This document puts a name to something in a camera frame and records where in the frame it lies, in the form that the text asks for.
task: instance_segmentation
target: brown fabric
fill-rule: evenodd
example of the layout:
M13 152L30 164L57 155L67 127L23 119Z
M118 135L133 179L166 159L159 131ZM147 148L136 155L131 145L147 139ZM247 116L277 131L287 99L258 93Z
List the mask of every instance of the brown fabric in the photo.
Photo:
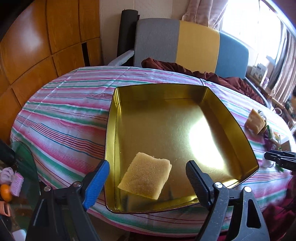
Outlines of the brown fabric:
M143 68L166 70L204 79L237 91L264 105L262 98L258 96L256 92L245 81L238 77L222 78L214 73L204 72L202 74L199 71L191 72L190 70L177 63L162 62L152 58L147 58L143 60L141 65Z

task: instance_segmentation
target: chair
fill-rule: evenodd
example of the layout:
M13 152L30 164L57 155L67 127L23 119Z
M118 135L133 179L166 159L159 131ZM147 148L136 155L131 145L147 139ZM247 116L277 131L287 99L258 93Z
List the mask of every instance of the chair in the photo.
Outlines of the chair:
M263 99L261 92L246 78L248 49L231 36L186 21L146 18L137 22L134 50L120 55L109 66L121 66L134 56L133 65L154 58L175 62L191 71L213 72L220 77L240 77Z

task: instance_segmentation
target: packaged bread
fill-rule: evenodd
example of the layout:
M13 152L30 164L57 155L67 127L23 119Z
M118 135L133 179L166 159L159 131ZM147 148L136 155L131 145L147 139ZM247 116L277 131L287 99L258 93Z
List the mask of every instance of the packaged bread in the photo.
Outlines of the packaged bread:
M157 159L139 152L128 167L118 188L157 200L171 168L169 160Z
M257 111L252 109L245 123L245 127L252 130L255 134L258 134L265 125L265 120L259 115Z

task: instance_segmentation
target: golden tray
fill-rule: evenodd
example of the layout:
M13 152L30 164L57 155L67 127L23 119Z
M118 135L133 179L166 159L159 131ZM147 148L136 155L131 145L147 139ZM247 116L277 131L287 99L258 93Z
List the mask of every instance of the golden tray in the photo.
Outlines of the golden tray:
M158 200L117 188L138 152L170 160ZM114 213L155 213L198 203L185 164L195 160L214 182L232 188L259 165L238 123L205 86L143 84L118 87L107 125L106 207Z

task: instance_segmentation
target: striped tablecloth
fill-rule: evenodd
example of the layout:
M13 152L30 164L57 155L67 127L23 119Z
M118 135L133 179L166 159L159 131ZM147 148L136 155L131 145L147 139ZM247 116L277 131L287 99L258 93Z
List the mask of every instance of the striped tablecloth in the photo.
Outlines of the striped tablecloth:
M17 115L11 141L23 141L33 152L39 177L56 188L69 186L92 171L104 158L108 111L118 86L148 83L185 83L208 86L225 104L245 132L261 165L263 139L245 129L252 108L261 109L268 123L282 137L295 141L277 114L256 101L223 86L182 74L134 67L85 67L63 75L37 91ZM263 210L286 194L289 171L260 167L238 189L248 185ZM121 215L109 212L101 193L89 210L94 216L120 228L162 236L193 236L205 220L205 208L195 205L153 214ZM229 208L222 230L228 229Z

